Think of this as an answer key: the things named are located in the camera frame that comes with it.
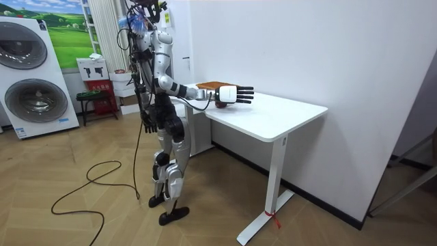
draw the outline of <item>green grass picture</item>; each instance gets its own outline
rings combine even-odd
[[[61,68],[76,68],[77,57],[89,57],[94,52],[83,14],[48,13],[17,10],[0,3],[0,16],[22,16],[44,20]]]

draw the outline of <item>poster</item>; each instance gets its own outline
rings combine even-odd
[[[76,68],[77,57],[94,52],[81,0],[0,0],[0,16],[44,20],[61,68]]]

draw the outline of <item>wooden floor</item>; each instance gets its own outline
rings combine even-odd
[[[100,217],[55,216],[50,207],[84,184],[86,171],[101,161],[123,163],[103,182],[132,184],[139,124],[139,116],[132,114],[24,141],[17,140],[13,131],[0,135],[0,245],[88,245],[100,226]],[[104,213],[105,225],[94,245],[238,245],[237,235],[264,210],[267,177],[213,149],[192,158],[186,170],[179,205],[189,206],[190,215],[161,227],[158,217],[164,208],[147,207],[153,194],[156,136],[144,133],[139,149],[139,202],[129,188],[91,184],[57,207],[58,211]],[[115,164],[99,168],[91,176],[112,167]],[[389,169],[376,203],[420,173],[410,167]],[[361,232],[295,195],[278,212],[283,227],[278,230],[270,221],[249,245],[436,246],[437,182],[430,183],[368,219]]]

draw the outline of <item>robot finger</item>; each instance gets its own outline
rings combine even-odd
[[[237,99],[236,103],[249,103],[249,104],[251,104],[252,102],[250,100]]]
[[[238,95],[243,95],[243,94],[246,94],[246,95],[253,95],[255,92],[251,92],[251,91],[237,91],[237,94]]]
[[[242,96],[242,95],[237,95],[237,98],[239,98],[239,99],[253,99],[253,96]]]
[[[251,86],[237,86],[237,91],[240,90],[253,90],[253,87]]]

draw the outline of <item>white appliance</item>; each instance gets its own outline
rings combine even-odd
[[[0,16],[0,101],[20,139],[77,127],[41,20]]]

